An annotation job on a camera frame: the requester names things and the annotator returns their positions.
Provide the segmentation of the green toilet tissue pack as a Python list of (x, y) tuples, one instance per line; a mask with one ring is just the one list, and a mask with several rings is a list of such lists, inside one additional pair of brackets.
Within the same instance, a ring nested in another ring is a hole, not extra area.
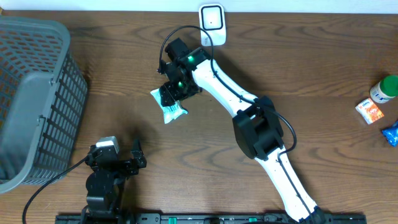
[(172, 120), (177, 119), (183, 114), (188, 114), (188, 111), (182, 108), (179, 101), (176, 101), (172, 106), (162, 106), (159, 89), (152, 90), (150, 93), (154, 97), (155, 101), (158, 103), (163, 112), (165, 124), (170, 123)]

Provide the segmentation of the orange snack box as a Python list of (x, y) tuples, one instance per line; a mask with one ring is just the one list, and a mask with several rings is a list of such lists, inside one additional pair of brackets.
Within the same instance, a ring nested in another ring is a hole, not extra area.
[(364, 118), (367, 124), (373, 124), (375, 121), (384, 117), (383, 112), (370, 98), (366, 98), (360, 102), (355, 109)]

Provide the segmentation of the green lid jar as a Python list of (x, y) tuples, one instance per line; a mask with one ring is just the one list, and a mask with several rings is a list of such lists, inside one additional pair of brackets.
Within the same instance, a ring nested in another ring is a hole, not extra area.
[(397, 75), (389, 75), (374, 85), (370, 91), (370, 97), (376, 103), (387, 103), (398, 95)]

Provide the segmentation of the blue Oreo cookie pack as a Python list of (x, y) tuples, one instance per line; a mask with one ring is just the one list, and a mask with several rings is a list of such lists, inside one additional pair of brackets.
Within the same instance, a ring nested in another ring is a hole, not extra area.
[(388, 143), (393, 147), (396, 147), (398, 143), (397, 128), (398, 128), (398, 121), (396, 121), (391, 127), (382, 130), (383, 136), (386, 138)]

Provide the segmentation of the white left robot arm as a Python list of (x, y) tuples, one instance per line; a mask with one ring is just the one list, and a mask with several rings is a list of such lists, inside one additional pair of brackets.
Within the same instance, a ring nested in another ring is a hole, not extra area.
[(147, 165), (138, 139), (133, 141), (131, 155), (127, 160), (119, 158), (119, 144), (114, 136), (101, 138), (90, 146), (85, 163), (93, 173), (86, 180), (86, 201), (92, 220), (121, 222), (124, 183)]

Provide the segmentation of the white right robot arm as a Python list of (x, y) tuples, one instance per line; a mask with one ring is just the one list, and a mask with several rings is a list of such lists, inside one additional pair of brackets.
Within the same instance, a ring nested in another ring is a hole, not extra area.
[(239, 148), (257, 161), (277, 189), (288, 216), (298, 223), (324, 223), (325, 215), (297, 177), (282, 140), (282, 125), (292, 125), (266, 96), (258, 98), (235, 83), (218, 66), (212, 53), (190, 50), (181, 39), (164, 42), (158, 72), (168, 82), (160, 88), (162, 107), (176, 106), (202, 90), (207, 91), (231, 115)]

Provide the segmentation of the white barcode scanner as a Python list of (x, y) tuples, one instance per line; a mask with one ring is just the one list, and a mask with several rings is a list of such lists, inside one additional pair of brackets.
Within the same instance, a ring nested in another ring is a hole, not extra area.
[(211, 37), (213, 45), (224, 45), (226, 42), (226, 22), (224, 8), (220, 4), (204, 4), (199, 10), (200, 27)]

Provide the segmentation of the dark grey plastic basket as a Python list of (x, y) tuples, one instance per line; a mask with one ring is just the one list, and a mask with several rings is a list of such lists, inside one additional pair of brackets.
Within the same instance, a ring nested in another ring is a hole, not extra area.
[(88, 84), (56, 21), (1, 18), (1, 192), (68, 168)]

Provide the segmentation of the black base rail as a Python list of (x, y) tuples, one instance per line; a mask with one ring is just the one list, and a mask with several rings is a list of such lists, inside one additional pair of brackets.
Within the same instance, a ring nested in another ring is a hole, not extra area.
[[(240, 223), (295, 223), (283, 213), (265, 213), (262, 215), (161, 215), (158, 213), (137, 213), (122, 220), (121, 223), (135, 224), (240, 224)], [(366, 224), (365, 215), (325, 214), (316, 223), (325, 224)]]

